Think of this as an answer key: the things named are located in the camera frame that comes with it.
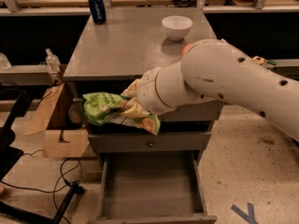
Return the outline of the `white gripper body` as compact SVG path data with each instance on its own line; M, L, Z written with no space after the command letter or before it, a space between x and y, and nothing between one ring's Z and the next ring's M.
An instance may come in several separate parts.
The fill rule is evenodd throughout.
M147 71L140 79L136 90L137 102L146 111L155 115L162 115L175 110L174 107L166 105L157 92L156 81L161 70L161 67L156 67Z

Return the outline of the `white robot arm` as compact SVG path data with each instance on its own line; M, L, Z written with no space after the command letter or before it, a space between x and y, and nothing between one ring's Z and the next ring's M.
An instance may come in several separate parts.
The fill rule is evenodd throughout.
M122 94L156 115L212 99L239 105L299 141L299 81L264 68L224 40L187 46L179 62L149 70Z

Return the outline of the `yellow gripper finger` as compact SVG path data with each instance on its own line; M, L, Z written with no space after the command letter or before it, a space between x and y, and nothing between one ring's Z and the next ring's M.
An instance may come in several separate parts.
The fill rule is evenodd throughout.
M138 84L140 82L140 79L137 78L134 80L122 93L121 96L133 98L136 97L136 92L138 88Z
M125 105L125 107L121 111L121 114L125 117L136 119L145 118L150 114L150 112L144 109L138 102L133 100L129 101Z

